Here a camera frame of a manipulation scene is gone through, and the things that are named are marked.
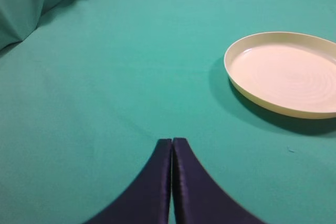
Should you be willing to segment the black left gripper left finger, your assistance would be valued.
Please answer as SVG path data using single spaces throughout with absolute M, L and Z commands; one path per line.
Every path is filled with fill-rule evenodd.
M 86 223 L 168 223 L 172 140 L 160 139 L 127 189 Z

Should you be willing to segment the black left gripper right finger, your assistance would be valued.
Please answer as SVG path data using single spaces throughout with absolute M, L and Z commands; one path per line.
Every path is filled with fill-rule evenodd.
M 176 223 L 263 223 L 218 186 L 185 138 L 173 139 L 172 194 Z

